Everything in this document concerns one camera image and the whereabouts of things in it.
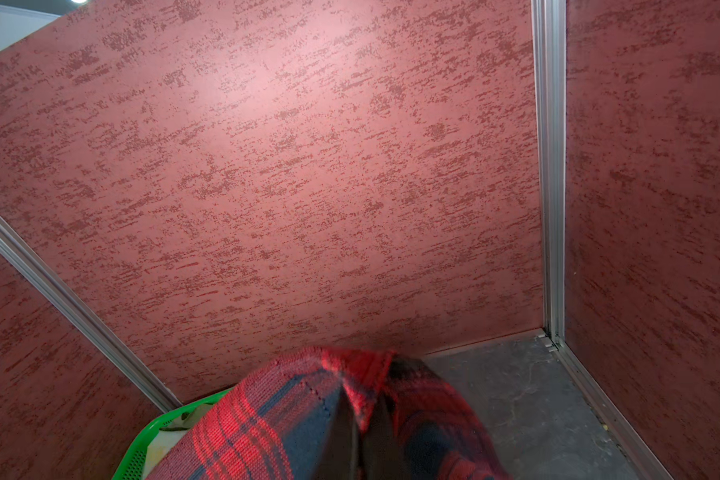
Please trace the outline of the aluminium corner post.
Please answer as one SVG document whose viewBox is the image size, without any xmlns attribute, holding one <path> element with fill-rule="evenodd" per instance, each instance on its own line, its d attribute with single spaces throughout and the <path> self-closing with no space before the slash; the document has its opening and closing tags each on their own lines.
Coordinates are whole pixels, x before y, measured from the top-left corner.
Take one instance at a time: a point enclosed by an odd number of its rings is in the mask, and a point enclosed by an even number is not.
<svg viewBox="0 0 720 480">
<path fill-rule="evenodd" d="M 0 216 L 0 255 L 161 411 L 182 402 Z"/>
<path fill-rule="evenodd" d="M 565 335 L 566 3 L 531 3 L 543 248 L 544 330 Z"/>
</svg>

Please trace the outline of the pastel floral skirt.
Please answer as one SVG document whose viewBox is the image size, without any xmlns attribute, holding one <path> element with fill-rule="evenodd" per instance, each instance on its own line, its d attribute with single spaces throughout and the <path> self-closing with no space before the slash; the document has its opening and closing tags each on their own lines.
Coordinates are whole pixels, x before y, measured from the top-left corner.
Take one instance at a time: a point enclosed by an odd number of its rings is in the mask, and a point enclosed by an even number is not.
<svg viewBox="0 0 720 480">
<path fill-rule="evenodd" d="M 177 445 L 184 435 L 191 430 L 212 407 L 212 404 L 201 404 L 192 411 L 181 413 L 166 426 L 158 429 L 157 435 L 147 446 L 142 479 L 147 478 L 150 472 L 169 451 Z"/>
</svg>

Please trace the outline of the right aluminium corner post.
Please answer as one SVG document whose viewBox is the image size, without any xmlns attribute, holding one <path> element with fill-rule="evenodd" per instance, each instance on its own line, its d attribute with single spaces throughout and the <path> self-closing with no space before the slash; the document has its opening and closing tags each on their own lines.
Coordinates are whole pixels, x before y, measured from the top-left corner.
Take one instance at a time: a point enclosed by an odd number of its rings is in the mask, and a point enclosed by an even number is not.
<svg viewBox="0 0 720 480">
<path fill-rule="evenodd" d="M 544 330 L 565 335 L 566 3 L 531 3 L 543 248 Z"/>
</svg>

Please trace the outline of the green plastic basket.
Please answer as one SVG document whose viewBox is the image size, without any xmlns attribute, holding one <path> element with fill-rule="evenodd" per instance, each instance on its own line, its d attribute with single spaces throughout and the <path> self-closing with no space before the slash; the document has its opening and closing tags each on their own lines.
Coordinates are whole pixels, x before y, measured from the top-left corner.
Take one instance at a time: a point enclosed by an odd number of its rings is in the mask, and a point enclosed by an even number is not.
<svg viewBox="0 0 720 480">
<path fill-rule="evenodd" d="M 145 479 L 145 465 L 147 463 L 149 446 L 159 433 L 165 433 L 165 428 L 167 428 L 171 422 L 176 419 L 184 419 L 185 417 L 188 417 L 201 405 L 215 405 L 229 391 L 230 388 L 201 398 L 200 400 L 196 400 L 175 410 L 164 413 L 151 421 L 135 437 L 113 474 L 112 479 Z"/>
</svg>

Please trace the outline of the left aluminium corner post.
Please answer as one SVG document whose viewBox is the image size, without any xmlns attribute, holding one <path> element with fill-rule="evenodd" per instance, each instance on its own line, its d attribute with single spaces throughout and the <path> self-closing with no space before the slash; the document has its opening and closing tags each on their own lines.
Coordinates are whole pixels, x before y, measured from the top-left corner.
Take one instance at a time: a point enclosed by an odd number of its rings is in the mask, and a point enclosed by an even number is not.
<svg viewBox="0 0 720 480">
<path fill-rule="evenodd" d="M 0 216 L 0 255 L 161 411 L 182 402 Z"/>
</svg>

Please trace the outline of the red plaid skirt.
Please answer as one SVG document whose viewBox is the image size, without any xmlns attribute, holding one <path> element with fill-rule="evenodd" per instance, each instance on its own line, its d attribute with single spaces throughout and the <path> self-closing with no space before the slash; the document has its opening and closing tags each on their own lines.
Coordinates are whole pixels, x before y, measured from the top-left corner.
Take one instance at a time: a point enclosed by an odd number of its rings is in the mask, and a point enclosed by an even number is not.
<svg viewBox="0 0 720 480">
<path fill-rule="evenodd" d="M 504 479 L 457 390 L 391 351 L 310 347 L 227 392 L 154 479 Z"/>
</svg>

